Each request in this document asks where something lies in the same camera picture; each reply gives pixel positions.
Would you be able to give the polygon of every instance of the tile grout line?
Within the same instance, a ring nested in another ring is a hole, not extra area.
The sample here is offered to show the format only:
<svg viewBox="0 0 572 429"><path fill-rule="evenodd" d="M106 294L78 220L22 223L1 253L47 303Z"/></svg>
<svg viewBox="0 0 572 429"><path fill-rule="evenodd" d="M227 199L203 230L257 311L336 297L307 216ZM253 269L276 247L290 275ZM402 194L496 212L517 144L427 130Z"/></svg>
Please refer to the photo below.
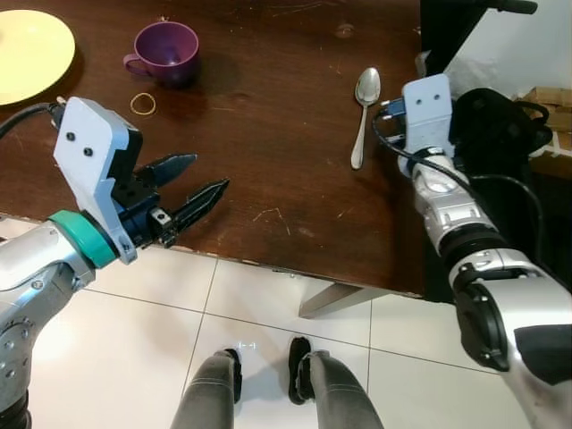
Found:
<svg viewBox="0 0 572 429"><path fill-rule="evenodd" d="M200 315L200 322L198 322L197 337L195 338L195 344L193 344L193 350L190 352L189 366L187 366L187 374L185 375L185 381L182 384L181 399L185 394L185 387L187 386L187 381L189 380L190 366L193 363L193 357L195 357L195 350L197 349L198 336L200 335L200 328L203 326L203 320L205 319L206 304L208 303L208 297L211 295L211 289L213 288L213 280L215 279L216 267L218 266L219 259L216 258L216 263L214 264L213 276L211 277L211 282L208 284L208 292L206 293L205 305L203 306L203 312Z"/></svg>
<svg viewBox="0 0 572 429"><path fill-rule="evenodd" d="M163 307L175 308L177 310L190 311L192 313L198 313L200 315L202 315L204 313L204 310L193 310L192 308L177 307L177 306L174 306L172 304L165 304L163 302L149 301L148 299L141 299L141 298L135 298L135 297L126 297L124 295L118 295L116 293L111 293L111 292L104 292L102 290L95 290L95 289L88 289L88 288L85 288L83 290L86 290L87 292L101 293L102 295L109 295L110 297L132 299L133 301L145 302L146 304L154 304L156 306L163 306Z"/></svg>
<svg viewBox="0 0 572 429"><path fill-rule="evenodd" d="M148 299L140 299L140 298L134 298L134 297L126 297L126 296L124 296L124 295L118 295L118 294L116 294L116 293L111 293L111 292L104 292L104 291L102 291L102 290L94 290L94 289L88 289L88 288L85 288L84 290L86 290L86 291L88 291L88 292L101 293L101 294L103 294L103 295L109 295L109 296L111 296L111 297L116 297L116 298L132 299L132 300L134 300L134 301L145 302L145 303L147 303L147 304L154 304L154 305L156 305L156 306L163 306L163 307L175 308L175 309L177 309L177 310L182 310L182 311L190 311L190 312L192 312L192 313L198 313L198 314L200 314L200 315L203 315L203 314L205 314L205 315L213 315L213 316L215 316L215 317L221 317L221 318L223 318L223 319L230 319L230 320L235 320L235 321L237 321L237 322L244 322L245 324L255 324L255 325L257 325L257 326L263 326L263 327L265 327L265 328L278 329L278 330L280 330L280 331L286 331L286 332L294 332L294 333L300 334L300 335L309 335L309 336L311 336L311 337L319 338L320 340L336 341L336 342L341 342L341 343L343 343L343 344L348 344L348 345L350 345L350 346L356 346L356 347L361 347L361 348L367 349L367 346L364 346L364 345L362 345L362 344L356 344L355 342L348 342L348 341L343 341L343 340L336 340L336 339L334 339L334 338L323 337L323 336L321 336L321 335L314 335L313 333L310 333L310 332L292 331L291 329L285 329L285 328L281 328L281 327L279 327L279 326L272 326L271 324L261 324L261 323L258 323L258 322L250 322L250 321L248 321L248 320L242 320L242 319L239 319L239 318L236 318L236 317L230 317L230 316L227 316L227 315L216 315L216 314L214 314L214 313L208 313L208 312L206 311L206 307L205 307L204 311L199 311L199 310L193 310L192 308L177 307L177 306L173 306L173 305L171 305L171 304L164 304L164 303L162 303L162 302L149 301ZM209 287L209 290L208 290L206 299L208 299L209 296L210 296L210 287Z"/></svg>
<svg viewBox="0 0 572 429"><path fill-rule="evenodd" d="M355 342L347 342L347 341L343 341L343 340L335 340L333 338L328 338L328 337L323 337L321 335L315 335L313 333L310 332L300 332L300 331L293 331L291 329L286 329L286 328L281 328L279 326L271 326L270 324L261 324L259 322L251 322L249 320L242 320L242 319L237 319L236 317L230 317L227 315L215 315L213 313L208 313L205 312L206 315L211 315L212 317L219 317L221 319L228 319L228 320L233 320L235 322L242 322L244 324L253 324L254 326L262 326L263 328L270 328L270 329L276 329L278 331L284 331L284 332L290 332L290 333L295 333L296 335L303 335L303 336L308 336L308 337L314 337L317 338L319 340L328 340L328 341L333 341L333 342L340 342L341 344L347 344L349 346L355 346L355 347L360 347L361 349L367 349L367 346L363 346L361 344L356 344Z"/></svg>
<svg viewBox="0 0 572 429"><path fill-rule="evenodd" d="M367 379L366 393L369 395L369 371L372 365L372 319L374 318L374 301L369 301L369 342L367 343Z"/></svg>
<svg viewBox="0 0 572 429"><path fill-rule="evenodd" d="M452 366L452 367L458 368L458 369L466 369L467 371L475 371L476 373L483 373L483 374L489 374L489 375L499 375L498 373L492 373L491 371L484 371L483 369L469 368L468 366L461 366L461 365L455 365L455 364L447 364L446 362L440 362L438 360L431 360L431 359L427 359L425 357L405 355L403 353L398 353L397 351L376 349L375 347L370 348L370 350L381 351L382 353L388 353L390 355L395 355L395 356L402 356L404 358L423 360L424 362L430 362L432 364L437 364L437 365L445 365L445 366Z"/></svg>
<svg viewBox="0 0 572 429"><path fill-rule="evenodd" d="M218 259L217 259L216 261L217 261L217 262L216 262L216 265L214 266L215 269L216 269L216 266L218 265ZM176 309L178 309L178 310L183 310L183 311L190 311L190 312L192 312L192 313L199 313L199 314L201 314L201 323L202 323L202 319L203 319L202 316L203 316L203 315L212 315L212 316L214 316L214 317L220 317L220 318L222 318L222 319L230 319L230 320L234 320L234 321L237 321L237 322L242 322L242 323L245 323L245 324L254 324L254 325L257 325L257 326L262 326L262 327L264 327L264 328L272 328L272 329L278 329L279 331L294 332L294 333L296 333L296 334L308 335L308 336L311 336L311 337L319 338L320 340L328 340L328 341L340 342L340 343L342 343L342 344L348 344L349 346L356 346L356 347L361 347L362 349L369 349L369 350L370 350L370 353L369 353L370 358L371 358L371 350L375 350L375 351L381 351L382 353L389 353L389 354L391 354L391 355L403 356L404 358L412 358L412 359L423 360L423 361L425 361L425 362L431 362L431 363L439 364L439 365L453 366L453 367L455 367L455 368L466 369L466 370L468 370L468 371L475 371L475 372L477 372L477 373L498 375L498 374L496 374L496 373L494 373L494 372L484 371L484 370L482 370L482 369L475 369L475 368L469 368L469 367L467 367L467 366L448 364L448 363L445 363L445 362L440 362L440 361L438 361L438 360L431 360L431 359L426 359L426 358L424 358L424 357L417 357L417 356L406 355L406 354L404 354L404 353L398 353L398 352L396 352L396 351L378 349L378 348L371 347L371 344L370 344L369 347L367 347L367 346L363 346L363 345L361 345L361 344L356 344L356 343L354 343L354 342L348 342L348 341L342 341L342 340L335 340L335 339L333 339L333 338L323 337L323 336L321 336L321 335L314 335L314 334L309 333L309 332L292 331L292 330L290 330L290 329L285 329L285 328L281 328L281 327L278 327L278 326L271 326L270 324L260 324L260 323L258 323L258 322L250 322L250 321L247 321L247 320L238 319L238 318L236 318L236 317L228 317L228 316L226 316L226 315L215 315L215 314L212 314L212 313L207 313L206 311L201 312L201 311L193 310L193 309L190 309L190 308L172 306L172 305L170 305L170 304L163 304L163 303L160 303L160 302L149 301L149 300L146 300L146 299L139 299L139 298L133 298L133 297L125 297L125 296L123 296L123 295L117 295L117 294L115 294L115 293L110 293L110 292L103 292L103 291L101 291L101 290L93 290L93 289L88 289L88 288L85 288L85 289L83 289L83 290L86 290L86 291L88 291L88 292L101 293L101 294L103 294L103 295L109 295L109 296L116 297L116 298L132 299L132 300L134 300L134 301L145 302L145 303L147 303L147 304L154 304L154 305L156 305L156 306L164 306L164 307L169 307L169 308L176 308ZM209 285L209 290L208 290L207 297L206 297L207 299L208 299L208 296L210 295L210 290L211 290L211 288L210 288L210 285Z"/></svg>

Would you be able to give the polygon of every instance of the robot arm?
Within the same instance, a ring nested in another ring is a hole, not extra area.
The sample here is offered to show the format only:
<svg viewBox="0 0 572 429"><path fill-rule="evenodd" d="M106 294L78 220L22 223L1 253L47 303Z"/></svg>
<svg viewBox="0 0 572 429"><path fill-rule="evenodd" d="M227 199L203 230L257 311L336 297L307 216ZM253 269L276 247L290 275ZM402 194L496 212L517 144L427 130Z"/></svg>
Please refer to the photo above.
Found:
<svg viewBox="0 0 572 429"><path fill-rule="evenodd" d="M460 186L467 178L451 162L447 77L410 82L402 99L383 106L383 119L405 117L405 153L458 178L404 156L399 159L415 188L425 230L449 270L463 348L478 364L500 372L533 428L569 428L572 297L512 248L467 186Z"/></svg>
<svg viewBox="0 0 572 429"><path fill-rule="evenodd" d="M116 258L134 261L137 248L155 242L170 247L214 207L229 183L206 185L170 212L159 206L158 188L196 156L167 156L134 172L142 137L115 112L77 97L46 110L59 129L55 159L81 212L58 212L0 243L0 428L31 427L32 348L73 293ZM13 117L2 124L0 136L16 122Z"/></svg>

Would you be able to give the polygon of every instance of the wooden table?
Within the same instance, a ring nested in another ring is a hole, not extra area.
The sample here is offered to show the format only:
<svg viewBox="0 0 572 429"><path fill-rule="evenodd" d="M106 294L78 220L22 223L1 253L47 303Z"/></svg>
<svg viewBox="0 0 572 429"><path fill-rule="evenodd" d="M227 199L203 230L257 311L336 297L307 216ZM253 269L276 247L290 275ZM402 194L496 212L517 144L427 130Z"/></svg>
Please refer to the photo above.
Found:
<svg viewBox="0 0 572 429"><path fill-rule="evenodd" d="M1 107L0 120L32 102L77 95L143 132L139 164L197 153L189 171L164 189L164 206L176 207L207 181L229 177L231 186L179 244L336 282L304 304L302 315L388 290L423 295L420 220L395 157L376 147L367 127L364 168L349 166L359 74L377 67L383 98L397 97L416 77L416 0L4 0L0 6L14 8L60 17L77 52L56 85ZM160 88L122 67L138 31L163 18L187 23L200 38L202 72L184 90ZM139 92L155 96L156 114L130 112ZM52 158L55 137L39 116L0 142L0 213L44 219L76 208Z"/></svg>

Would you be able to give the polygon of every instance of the black cable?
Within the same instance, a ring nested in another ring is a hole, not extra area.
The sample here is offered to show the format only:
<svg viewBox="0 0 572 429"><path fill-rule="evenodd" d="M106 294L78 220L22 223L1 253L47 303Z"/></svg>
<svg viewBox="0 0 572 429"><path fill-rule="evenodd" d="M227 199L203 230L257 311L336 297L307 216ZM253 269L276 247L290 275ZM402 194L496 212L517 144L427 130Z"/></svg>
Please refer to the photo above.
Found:
<svg viewBox="0 0 572 429"><path fill-rule="evenodd" d="M472 181L505 181L507 183L512 183L513 185L521 188L528 198L532 201L534 209L536 210L536 237L534 244L534 257L536 262L540 264L542 262L541 256L543 253L543 240L544 240L544 211L540 199L536 194L528 188L522 181L518 181L514 177L506 176L504 174L477 174L475 176L469 176Z"/></svg>
<svg viewBox="0 0 572 429"><path fill-rule="evenodd" d="M481 209L486 213L486 210L484 209L485 204L484 204L481 196L478 193L476 193L476 191L474 191L469 186L468 183L466 183L462 178L457 176L457 174L455 174L451 170L443 167L442 165L438 165L438 164L433 163L433 162L431 162L425 158L422 158L421 156L411 154L411 153L407 152L406 150L403 150L399 147L396 147L395 145L392 145L392 143L390 143L389 140L387 138L385 138L385 136L377 128L377 121L379 121L379 119L383 116L385 116L385 111L382 109L375 115L375 117L372 121L372 128L374 129L374 133L377 136L377 138L380 140L380 142L385 147L387 147L388 149L392 150L393 152L395 152L396 154L398 154L400 156L404 156L407 159L410 159L414 163L421 164L421 165L424 165L424 166L429 167L429 168L433 168L437 172L440 172L440 173L444 174L445 176L447 176L448 178L450 178L451 180L455 181L455 183L457 183L468 195L470 195L471 198L473 198L475 200L475 202L481 207ZM528 188L522 181L518 181L517 179L515 179L513 177L506 176L503 174L479 174L476 176L469 176L469 179L476 180L476 181L480 181L480 180L507 181L509 183L512 183L514 185L519 186L527 194L527 196L533 202L534 207L536 208L536 214L537 214L537 219L538 219L537 220L538 228L536 230L536 237L535 237L536 242L535 242L535 246L534 246L534 257L536 258L536 263L541 264L542 263L542 260L541 260L542 244L543 244L543 234L544 234L544 212L543 212L543 207L540 203L540 199L538 199L536 194L534 194L534 192L530 188Z"/></svg>
<svg viewBox="0 0 572 429"><path fill-rule="evenodd" d="M18 113L13 114L4 122L0 123L0 139L5 136L9 130L14 128L18 123L22 122L24 119L28 118L33 114L39 114L41 112L50 112L54 105L50 103L38 103L36 105L30 105Z"/></svg>
<svg viewBox="0 0 572 429"><path fill-rule="evenodd" d="M382 116L385 116L384 110L380 110L375 115L374 120L373 120L373 128L374 128L375 135L377 136L379 141L382 142L382 144L384 146L386 146L388 149L395 152L397 155L404 156L407 159L410 159L414 163L424 165L425 167L433 168L434 170L444 174L445 176L450 178L452 181L455 181L455 183L457 183L475 201L479 202L481 200L479 195L469 186L469 184L466 183L463 179L461 179L459 176L457 176L457 174L455 174L451 170L443 167L442 165L438 165L438 164L433 163L433 162L431 162L425 158L422 158L421 156L411 154L411 153L409 153L409 152L407 152L407 151L405 151L399 147L396 147L395 145L392 145L392 143L390 143L389 140L387 138L385 138L385 136L377 128L377 121L379 121L379 118L381 118Z"/></svg>
<svg viewBox="0 0 572 429"><path fill-rule="evenodd" d="M548 121L548 117L551 115L550 112L548 111L548 109L546 107L544 107L543 105L538 105L536 103L531 103L530 101L524 101L524 100L513 101L513 103L515 105L518 105L519 107L521 107L523 109L532 109L532 110L535 110L536 112L540 113L543 117L542 118L534 118L533 121L539 122L542 125L544 125L546 123L546 121Z"/></svg>

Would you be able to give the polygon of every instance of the mug handle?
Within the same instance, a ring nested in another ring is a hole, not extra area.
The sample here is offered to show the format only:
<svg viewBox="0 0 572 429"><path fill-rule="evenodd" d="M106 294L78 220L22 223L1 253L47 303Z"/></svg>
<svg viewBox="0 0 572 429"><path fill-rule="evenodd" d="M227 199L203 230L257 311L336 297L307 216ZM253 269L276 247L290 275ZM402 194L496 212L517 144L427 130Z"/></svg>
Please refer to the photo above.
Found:
<svg viewBox="0 0 572 429"><path fill-rule="evenodd" d="M131 65L131 63L135 61L141 61L137 54L127 54L123 57L123 66L128 72L138 74L139 76L151 76L151 73L149 73L147 70Z"/></svg>

